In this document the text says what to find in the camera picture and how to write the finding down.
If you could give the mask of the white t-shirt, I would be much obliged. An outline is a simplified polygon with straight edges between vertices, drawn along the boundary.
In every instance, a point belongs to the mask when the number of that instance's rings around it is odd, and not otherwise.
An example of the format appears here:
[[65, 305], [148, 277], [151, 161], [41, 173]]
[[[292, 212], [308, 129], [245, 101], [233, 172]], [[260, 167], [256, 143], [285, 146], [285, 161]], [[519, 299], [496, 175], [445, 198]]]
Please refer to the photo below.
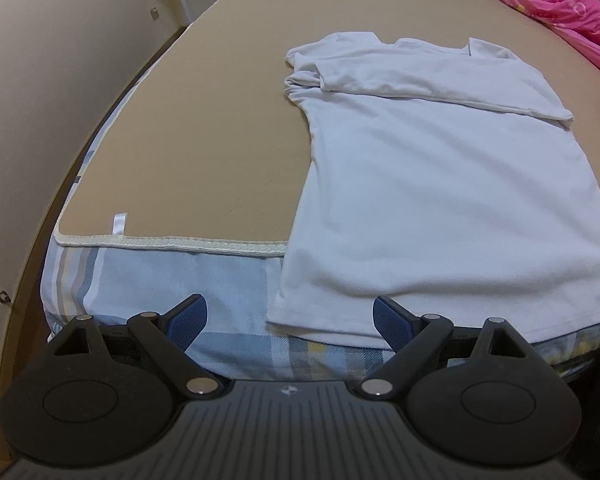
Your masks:
[[388, 296], [531, 342], [600, 324], [600, 187], [543, 75], [496, 44], [336, 32], [290, 49], [311, 162], [268, 322], [381, 346]]

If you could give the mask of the white mat label tag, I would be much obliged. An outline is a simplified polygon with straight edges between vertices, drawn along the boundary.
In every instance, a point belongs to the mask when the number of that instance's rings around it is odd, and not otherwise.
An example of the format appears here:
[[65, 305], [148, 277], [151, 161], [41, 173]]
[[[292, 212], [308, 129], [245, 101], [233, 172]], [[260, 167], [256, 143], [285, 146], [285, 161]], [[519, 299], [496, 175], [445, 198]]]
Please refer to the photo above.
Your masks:
[[114, 236], [122, 236], [125, 232], [126, 225], [126, 213], [119, 212], [114, 215], [114, 220], [112, 220], [112, 229], [111, 234]]

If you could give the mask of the beige bed mat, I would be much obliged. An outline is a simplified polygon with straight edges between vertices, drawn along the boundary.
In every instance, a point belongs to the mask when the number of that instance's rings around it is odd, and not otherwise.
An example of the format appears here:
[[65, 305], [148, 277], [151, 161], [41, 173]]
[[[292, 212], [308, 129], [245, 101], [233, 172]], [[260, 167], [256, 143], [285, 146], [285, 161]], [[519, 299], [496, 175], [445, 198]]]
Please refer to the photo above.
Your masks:
[[[135, 87], [58, 218], [62, 246], [279, 256], [309, 167], [289, 49], [332, 32], [443, 47], [480, 38], [537, 68], [600, 185], [600, 70], [498, 0], [218, 0]], [[111, 234], [126, 213], [125, 232]]]

